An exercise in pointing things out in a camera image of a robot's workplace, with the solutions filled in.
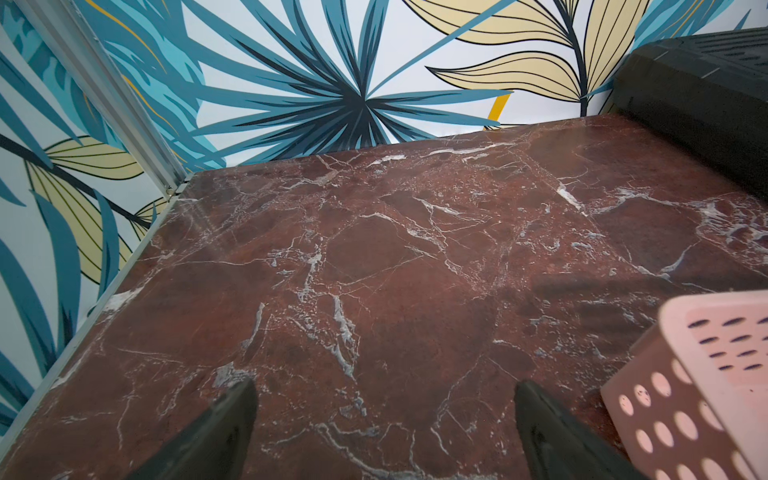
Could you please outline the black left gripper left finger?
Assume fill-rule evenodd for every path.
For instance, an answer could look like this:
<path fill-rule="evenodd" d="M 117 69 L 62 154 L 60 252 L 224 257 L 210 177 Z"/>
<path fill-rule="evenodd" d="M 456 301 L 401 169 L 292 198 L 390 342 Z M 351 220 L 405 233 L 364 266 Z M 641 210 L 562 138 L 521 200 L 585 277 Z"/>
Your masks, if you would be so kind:
<path fill-rule="evenodd" d="M 239 479 L 257 412 L 254 382 L 238 382 L 128 477 Z"/>

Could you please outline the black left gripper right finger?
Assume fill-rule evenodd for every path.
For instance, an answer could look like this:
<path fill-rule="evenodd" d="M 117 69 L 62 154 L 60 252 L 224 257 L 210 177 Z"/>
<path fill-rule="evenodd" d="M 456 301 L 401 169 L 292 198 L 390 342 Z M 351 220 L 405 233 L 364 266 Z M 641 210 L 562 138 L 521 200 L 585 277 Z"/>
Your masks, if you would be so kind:
<path fill-rule="evenodd" d="M 645 477 L 536 382 L 519 382 L 514 402 L 516 427 L 533 479 Z"/>

